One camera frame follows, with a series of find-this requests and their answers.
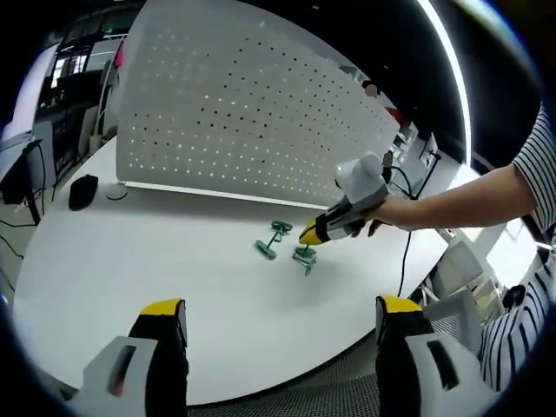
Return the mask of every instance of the floor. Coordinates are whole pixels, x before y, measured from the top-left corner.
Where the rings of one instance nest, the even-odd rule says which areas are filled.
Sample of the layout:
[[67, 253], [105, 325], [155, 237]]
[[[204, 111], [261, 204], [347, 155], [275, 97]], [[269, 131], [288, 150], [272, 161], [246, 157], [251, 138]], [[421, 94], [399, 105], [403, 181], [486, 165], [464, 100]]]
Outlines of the floor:
[[[70, 169], [66, 175], [63, 176], [58, 187], [62, 187], [76, 172], [78, 166]], [[47, 189], [44, 192], [44, 212], [48, 212], [50, 200], [52, 198], [53, 189]], [[36, 198], [36, 206], [39, 212], [43, 211], [42, 205], [43, 197], [39, 193]], [[11, 224], [33, 224], [29, 209], [25, 205], [8, 205], [0, 201], [0, 219]], [[6, 239], [13, 249], [20, 255], [25, 256], [25, 250], [29, 245], [35, 227], [28, 228], [11, 228], [4, 224], [0, 224], [0, 235]], [[17, 277], [19, 276], [19, 269], [22, 260], [15, 256], [5, 242], [0, 241], [0, 291], [11, 306], [13, 301], [12, 288], [17, 287]]]

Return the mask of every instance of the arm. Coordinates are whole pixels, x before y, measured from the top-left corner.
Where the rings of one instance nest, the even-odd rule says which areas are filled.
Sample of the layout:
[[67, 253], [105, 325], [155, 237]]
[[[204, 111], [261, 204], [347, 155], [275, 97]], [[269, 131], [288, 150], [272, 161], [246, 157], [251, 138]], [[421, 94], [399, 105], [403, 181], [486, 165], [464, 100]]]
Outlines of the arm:
[[541, 229], [556, 220], [556, 149], [541, 109], [512, 164], [447, 192], [412, 202], [389, 196], [366, 214], [408, 229], [486, 227], [534, 211]]

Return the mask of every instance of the white table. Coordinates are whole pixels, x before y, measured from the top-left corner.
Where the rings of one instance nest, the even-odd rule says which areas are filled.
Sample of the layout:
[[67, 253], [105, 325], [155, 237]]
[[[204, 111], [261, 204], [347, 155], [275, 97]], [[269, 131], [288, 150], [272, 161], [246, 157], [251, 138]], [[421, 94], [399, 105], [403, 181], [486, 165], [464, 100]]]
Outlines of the white table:
[[[291, 259], [297, 235], [319, 211], [263, 202], [130, 189], [116, 182], [116, 139], [60, 190], [36, 230], [17, 281], [13, 315], [30, 357], [74, 387], [83, 367], [115, 336], [126, 335], [154, 301], [187, 303], [188, 403], [252, 394], [333, 358], [374, 329], [374, 300], [395, 294], [407, 234], [382, 228], [317, 248], [308, 277]], [[93, 203], [68, 209], [70, 184], [99, 177]], [[253, 247], [273, 220], [294, 225], [268, 261]], [[447, 245], [433, 230], [414, 234], [403, 295]]]

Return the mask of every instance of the pegboard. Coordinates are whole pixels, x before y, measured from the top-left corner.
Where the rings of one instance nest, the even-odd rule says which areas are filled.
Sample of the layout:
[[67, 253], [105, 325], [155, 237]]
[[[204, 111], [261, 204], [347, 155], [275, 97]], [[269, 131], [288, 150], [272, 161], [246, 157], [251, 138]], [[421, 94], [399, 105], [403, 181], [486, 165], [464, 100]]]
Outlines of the pegboard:
[[327, 206], [337, 163], [390, 148], [399, 124], [333, 63], [260, 19], [183, 3], [149, 18], [130, 63], [120, 181]]

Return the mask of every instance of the ceiling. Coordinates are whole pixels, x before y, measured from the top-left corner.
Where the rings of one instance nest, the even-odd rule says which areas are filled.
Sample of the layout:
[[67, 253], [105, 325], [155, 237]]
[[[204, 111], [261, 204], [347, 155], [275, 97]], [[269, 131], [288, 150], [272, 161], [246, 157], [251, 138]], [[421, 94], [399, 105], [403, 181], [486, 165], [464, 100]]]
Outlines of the ceiling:
[[[416, 0], [245, 0], [332, 45], [377, 83], [442, 150], [465, 155], [460, 95], [432, 24]], [[494, 167], [526, 140], [538, 97], [513, 59], [457, 6], [432, 1], [456, 50], [471, 112], [473, 152]], [[473, 166], [485, 172], [485, 167]]]

